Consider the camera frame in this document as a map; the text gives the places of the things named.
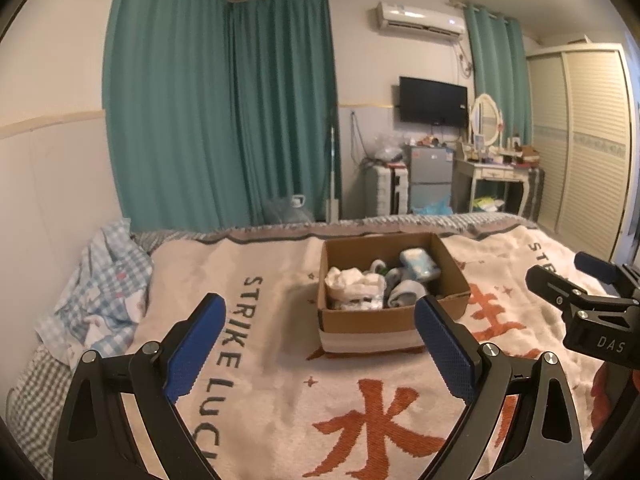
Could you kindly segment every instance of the wardrobe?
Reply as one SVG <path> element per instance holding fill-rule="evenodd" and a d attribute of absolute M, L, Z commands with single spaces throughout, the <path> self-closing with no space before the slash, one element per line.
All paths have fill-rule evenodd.
<path fill-rule="evenodd" d="M 538 223 L 572 250 L 612 260 L 633 238 L 638 171 L 636 106 L 622 46 L 545 48 L 527 61 L 532 144 L 545 170 Z"/>

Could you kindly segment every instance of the white desk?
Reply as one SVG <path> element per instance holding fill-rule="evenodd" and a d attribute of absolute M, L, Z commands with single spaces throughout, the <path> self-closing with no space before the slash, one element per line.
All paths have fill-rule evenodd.
<path fill-rule="evenodd" d="M 471 177 L 471 198 L 469 199 L 469 212 L 474 210 L 476 198 L 476 183 L 478 180 L 491 180 L 492 182 L 521 182 L 522 200 L 518 209 L 518 216 L 524 213 L 524 207 L 529 199 L 529 168 L 516 168 L 503 164 L 482 164 L 468 160 L 457 160 L 456 171 Z M 505 202 L 507 191 L 504 191 Z"/>

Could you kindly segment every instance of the cardboard box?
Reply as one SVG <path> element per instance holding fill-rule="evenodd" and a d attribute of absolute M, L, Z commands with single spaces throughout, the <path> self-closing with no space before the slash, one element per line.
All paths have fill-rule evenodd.
<path fill-rule="evenodd" d="M 537 168 L 540 164 L 540 154 L 533 146 L 523 146 L 522 153 L 517 161 L 521 164 L 530 164 L 532 168 Z"/>
<path fill-rule="evenodd" d="M 414 247 L 424 248 L 442 270 L 430 283 L 430 293 L 442 295 L 439 301 L 453 319 L 465 313 L 471 292 L 458 265 L 434 233 L 376 235 L 327 240 L 322 247 L 318 286 L 318 322 L 325 352 L 368 354 L 418 348 L 422 339 L 415 329 L 414 307 L 386 308 L 363 312 L 330 310 L 324 277 L 331 267 L 369 269 L 380 258 L 391 267 L 400 266 L 400 253 Z"/>

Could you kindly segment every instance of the wall-mounted tv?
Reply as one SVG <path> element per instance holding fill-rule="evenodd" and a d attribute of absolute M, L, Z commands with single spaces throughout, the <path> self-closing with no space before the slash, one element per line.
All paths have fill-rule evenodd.
<path fill-rule="evenodd" d="M 466 87 L 417 79 L 400 78 L 400 120 L 438 126 L 466 128 Z"/>

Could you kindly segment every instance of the blue plastic bag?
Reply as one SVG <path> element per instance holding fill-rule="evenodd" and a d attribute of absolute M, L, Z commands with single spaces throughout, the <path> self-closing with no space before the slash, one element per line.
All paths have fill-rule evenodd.
<path fill-rule="evenodd" d="M 414 215 L 453 215 L 453 211 L 449 206 L 451 195 L 447 195 L 439 202 L 427 204 L 424 207 L 412 207 Z"/>

